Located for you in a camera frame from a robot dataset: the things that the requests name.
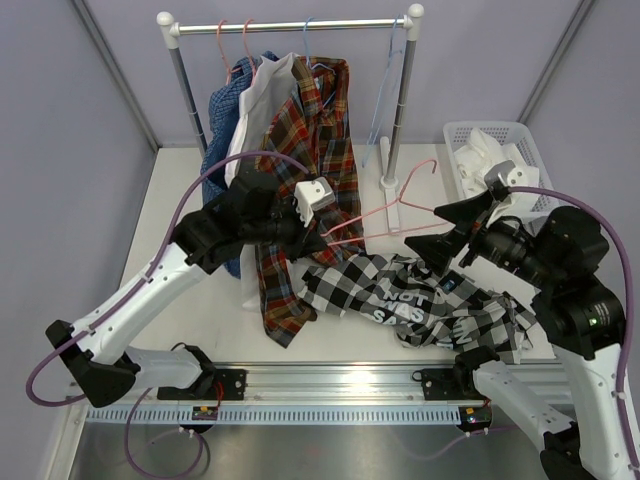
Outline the white linen shirt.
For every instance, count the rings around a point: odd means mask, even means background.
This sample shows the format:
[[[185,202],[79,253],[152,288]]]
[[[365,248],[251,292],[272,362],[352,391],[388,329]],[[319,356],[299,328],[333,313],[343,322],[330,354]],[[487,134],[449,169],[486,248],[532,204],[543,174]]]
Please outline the white linen shirt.
[[[454,172],[458,175],[461,197],[471,198],[483,193],[487,187],[485,174],[496,164],[512,160],[526,174],[526,185],[539,185],[540,171],[529,165],[515,143],[500,143],[498,134],[486,133],[479,128],[467,130],[467,138],[452,154]]]

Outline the black white checked shirt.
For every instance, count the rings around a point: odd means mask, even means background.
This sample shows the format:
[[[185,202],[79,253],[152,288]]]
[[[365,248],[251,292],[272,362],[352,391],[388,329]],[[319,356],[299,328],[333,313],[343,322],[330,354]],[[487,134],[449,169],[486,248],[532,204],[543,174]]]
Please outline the black white checked shirt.
[[[354,312],[393,329],[405,347],[463,353],[487,347],[518,363],[532,347],[534,315],[509,293],[485,290],[454,270],[435,274],[421,259],[355,255],[302,275],[298,298],[342,317]]]

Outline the blue plastic hanger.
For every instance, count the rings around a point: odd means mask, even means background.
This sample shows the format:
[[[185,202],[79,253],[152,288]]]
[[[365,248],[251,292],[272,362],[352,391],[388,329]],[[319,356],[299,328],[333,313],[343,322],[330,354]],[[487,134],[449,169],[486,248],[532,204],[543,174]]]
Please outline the blue plastic hanger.
[[[384,75],[380,83],[377,97],[376,97],[376,103],[374,107],[373,116],[371,119],[370,129],[369,129],[368,137],[365,143],[365,153],[362,157],[362,160],[360,161],[360,165],[363,168],[367,166],[369,158],[373,153],[374,147],[377,145],[377,141],[380,135],[383,117],[385,115],[387,104],[389,102],[387,97],[391,90],[391,71],[393,68],[395,57],[403,52],[402,49],[397,49],[395,47],[396,31],[399,29],[400,20],[401,20],[401,16],[398,15],[392,23],[391,33],[389,36],[388,53],[387,53]]]

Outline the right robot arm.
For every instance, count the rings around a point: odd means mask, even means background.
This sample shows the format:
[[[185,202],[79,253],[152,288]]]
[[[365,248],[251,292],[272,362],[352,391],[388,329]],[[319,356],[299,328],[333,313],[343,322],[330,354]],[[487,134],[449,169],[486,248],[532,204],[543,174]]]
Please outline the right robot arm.
[[[635,479],[639,427],[626,376],[634,298],[618,298],[596,275],[615,249],[631,284],[625,247],[600,213],[565,194],[537,234],[514,217],[492,220],[512,194],[502,187],[440,206],[435,213],[451,229],[405,243],[436,274],[483,258],[536,289],[531,307],[565,371],[574,415],[557,412],[486,347],[456,357],[453,386],[498,406],[535,446],[548,478]]]

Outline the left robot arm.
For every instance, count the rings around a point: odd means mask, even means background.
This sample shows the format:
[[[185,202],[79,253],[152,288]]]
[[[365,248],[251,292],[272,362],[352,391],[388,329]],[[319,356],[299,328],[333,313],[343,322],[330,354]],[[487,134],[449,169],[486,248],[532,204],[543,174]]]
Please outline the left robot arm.
[[[226,192],[174,219],[150,264],[93,313],[47,328],[47,338],[92,406],[110,406],[137,389],[186,399],[203,399],[217,389],[221,377],[200,348],[154,351],[131,343],[176,298],[247,245],[276,245],[290,260],[325,249],[312,221],[334,200],[327,180],[301,181],[285,199],[278,198],[278,188],[267,173],[236,177]]]

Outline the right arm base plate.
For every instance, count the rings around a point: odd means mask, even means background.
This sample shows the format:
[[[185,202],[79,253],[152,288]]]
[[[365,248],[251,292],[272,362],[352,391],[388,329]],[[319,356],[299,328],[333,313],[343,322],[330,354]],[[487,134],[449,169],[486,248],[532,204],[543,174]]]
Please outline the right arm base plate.
[[[422,368],[415,370],[411,379],[421,385],[425,400],[487,401],[469,374],[457,367]]]

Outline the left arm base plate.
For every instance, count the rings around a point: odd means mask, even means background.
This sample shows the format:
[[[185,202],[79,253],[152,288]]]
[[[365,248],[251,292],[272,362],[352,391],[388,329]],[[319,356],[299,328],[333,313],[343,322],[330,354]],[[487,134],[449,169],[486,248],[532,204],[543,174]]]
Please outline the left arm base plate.
[[[218,368],[205,371],[189,387],[161,387],[157,399],[163,401],[242,401],[246,390],[247,371],[239,368]]]

